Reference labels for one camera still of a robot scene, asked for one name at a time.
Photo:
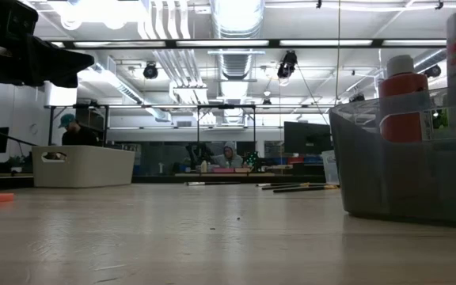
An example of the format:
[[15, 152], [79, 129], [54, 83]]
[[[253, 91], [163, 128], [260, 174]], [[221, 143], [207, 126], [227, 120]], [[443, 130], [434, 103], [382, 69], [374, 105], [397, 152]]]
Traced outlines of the black background rig frame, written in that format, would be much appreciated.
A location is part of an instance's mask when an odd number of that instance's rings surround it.
[[259, 154], [266, 141], [284, 141], [284, 123], [309, 119], [327, 124], [330, 104], [73, 104], [104, 118], [102, 143], [252, 142]]

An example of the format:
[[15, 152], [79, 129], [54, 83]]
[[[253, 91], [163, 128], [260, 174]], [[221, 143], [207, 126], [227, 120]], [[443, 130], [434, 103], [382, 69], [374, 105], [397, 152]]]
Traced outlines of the clear plastic bin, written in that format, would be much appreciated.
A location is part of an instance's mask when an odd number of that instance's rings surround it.
[[321, 153], [324, 165], [325, 181], [327, 184], [339, 185], [338, 170], [334, 150], [327, 150]]

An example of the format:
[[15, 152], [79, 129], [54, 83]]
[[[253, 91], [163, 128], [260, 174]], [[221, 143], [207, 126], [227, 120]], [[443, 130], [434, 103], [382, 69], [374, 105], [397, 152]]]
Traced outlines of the black aluminium table frame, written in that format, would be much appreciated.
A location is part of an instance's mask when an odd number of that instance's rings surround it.
[[[182, 184], [185, 182], [233, 182], [241, 184], [287, 184], [287, 183], [325, 183], [323, 176], [283, 176], [283, 177], [269, 177], [269, 176], [217, 176], [217, 177], [185, 177], [185, 176], [163, 176], [163, 177], [132, 177], [132, 184]], [[0, 177], [0, 190], [15, 189], [15, 188], [33, 188], [33, 177]]]

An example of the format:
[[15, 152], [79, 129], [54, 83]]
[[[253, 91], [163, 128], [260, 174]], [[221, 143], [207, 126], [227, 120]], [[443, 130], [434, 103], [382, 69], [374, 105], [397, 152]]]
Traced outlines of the white plastic bin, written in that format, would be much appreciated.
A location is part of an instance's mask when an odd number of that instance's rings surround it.
[[38, 188], [97, 188], [131, 183], [135, 153], [100, 146], [34, 146]]

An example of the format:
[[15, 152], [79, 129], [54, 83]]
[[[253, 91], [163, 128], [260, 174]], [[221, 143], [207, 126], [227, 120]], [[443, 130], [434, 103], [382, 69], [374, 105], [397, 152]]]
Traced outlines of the person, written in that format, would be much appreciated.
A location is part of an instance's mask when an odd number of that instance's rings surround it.
[[211, 158], [211, 163], [218, 165], [221, 168], [248, 168], [247, 163], [237, 154], [236, 150], [234, 142], [226, 142], [223, 147], [223, 153], [213, 156]]
[[75, 115], [65, 114], [60, 118], [59, 128], [66, 132], [62, 136], [63, 146], [97, 146], [97, 136], [86, 127], [82, 127]]

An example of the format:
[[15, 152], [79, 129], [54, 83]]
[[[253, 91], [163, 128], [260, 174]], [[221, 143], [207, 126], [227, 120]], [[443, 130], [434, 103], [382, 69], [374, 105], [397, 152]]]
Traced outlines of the black-handled silver-ferrule paintbrush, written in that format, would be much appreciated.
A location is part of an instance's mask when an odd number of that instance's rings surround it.
[[184, 185], [192, 186], [208, 186], [208, 185], [230, 185], [230, 184], [240, 184], [241, 182], [234, 181], [207, 181], [207, 182], [185, 182]]

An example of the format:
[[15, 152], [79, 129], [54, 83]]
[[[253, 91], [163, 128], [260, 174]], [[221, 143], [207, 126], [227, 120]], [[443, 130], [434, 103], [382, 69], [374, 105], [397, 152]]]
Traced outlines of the dark grey translucent bin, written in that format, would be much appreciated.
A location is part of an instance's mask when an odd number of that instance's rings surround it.
[[456, 224], [456, 136], [434, 129], [432, 112], [450, 110], [448, 88], [419, 103], [422, 140], [389, 142], [380, 131], [379, 98], [329, 111], [345, 211], [378, 219]]

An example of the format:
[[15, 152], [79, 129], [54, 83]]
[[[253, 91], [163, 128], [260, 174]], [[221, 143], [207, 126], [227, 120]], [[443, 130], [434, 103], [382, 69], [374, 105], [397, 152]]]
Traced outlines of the red paint bottle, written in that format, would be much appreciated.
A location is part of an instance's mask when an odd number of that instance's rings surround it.
[[379, 84], [382, 137], [392, 143], [422, 140], [419, 103], [428, 95], [428, 79], [415, 72], [410, 55], [397, 55], [386, 64], [387, 79]]

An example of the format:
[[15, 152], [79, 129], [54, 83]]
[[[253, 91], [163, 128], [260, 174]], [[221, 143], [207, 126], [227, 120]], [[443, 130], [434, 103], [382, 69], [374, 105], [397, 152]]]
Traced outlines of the silver ventilation duct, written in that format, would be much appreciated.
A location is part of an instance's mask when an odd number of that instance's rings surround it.
[[[264, 21], [264, 0], [210, 0], [213, 36], [221, 40], [255, 40]], [[246, 98], [254, 55], [249, 49], [223, 50], [217, 56], [220, 94], [228, 105]]]

